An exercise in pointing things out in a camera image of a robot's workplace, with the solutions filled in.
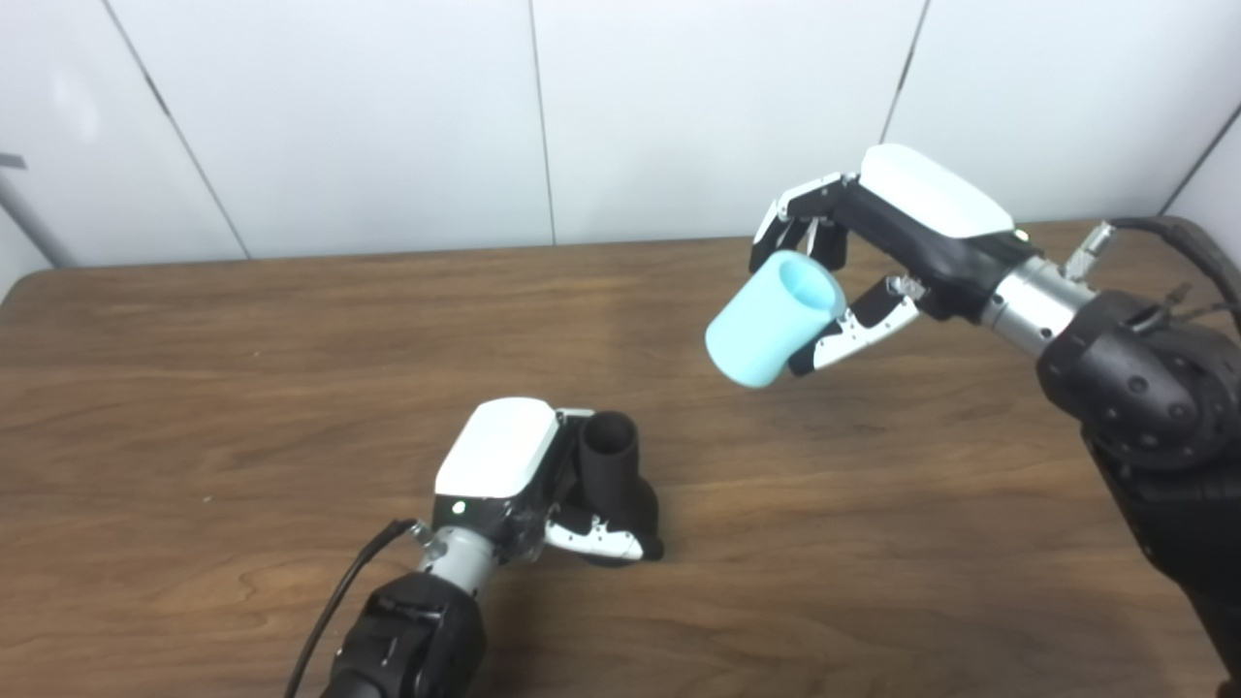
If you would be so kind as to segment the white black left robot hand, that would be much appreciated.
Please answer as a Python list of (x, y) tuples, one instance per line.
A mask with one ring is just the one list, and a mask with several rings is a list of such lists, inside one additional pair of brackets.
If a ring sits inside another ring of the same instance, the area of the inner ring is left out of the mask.
[(640, 436), (618, 411), (480, 402), (437, 472), (423, 566), (486, 575), (547, 546), (603, 566), (665, 556)]

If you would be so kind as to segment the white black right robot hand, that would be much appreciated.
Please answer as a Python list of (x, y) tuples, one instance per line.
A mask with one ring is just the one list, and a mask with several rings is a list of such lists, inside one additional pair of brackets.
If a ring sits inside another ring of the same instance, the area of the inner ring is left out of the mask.
[(830, 272), (846, 265), (855, 236), (900, 266), (788, 359), (812, 374), (903, 330), (926, 315), (979, 324), (1001, 281), (1036, 255), (1001, 205), (912, 147), (866, 150), (859, 171), (789, 189), (764, 212), (750, 272), (774, 252), (803, 246)]

